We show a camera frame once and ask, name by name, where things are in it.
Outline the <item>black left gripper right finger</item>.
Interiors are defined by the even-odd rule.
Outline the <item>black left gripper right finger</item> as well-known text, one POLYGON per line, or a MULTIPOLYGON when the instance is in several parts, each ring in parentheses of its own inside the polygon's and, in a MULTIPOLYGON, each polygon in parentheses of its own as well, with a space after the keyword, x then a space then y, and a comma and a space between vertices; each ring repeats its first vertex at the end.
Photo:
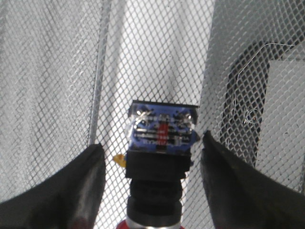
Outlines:
POLYGON ((244 162, 209 130, 203 135, 201 176, 216 229, 305 227, 305 196, 244 162))

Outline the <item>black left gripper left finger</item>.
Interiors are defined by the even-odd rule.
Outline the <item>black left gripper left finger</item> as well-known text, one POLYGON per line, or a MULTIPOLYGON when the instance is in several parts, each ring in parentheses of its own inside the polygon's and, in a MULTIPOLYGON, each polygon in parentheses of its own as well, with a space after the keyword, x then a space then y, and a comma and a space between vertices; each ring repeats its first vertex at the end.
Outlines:
POLYGON ((37 186, 0 204, 2 229, 92 229, 105 187, 105 156, 93 144, 37 186))

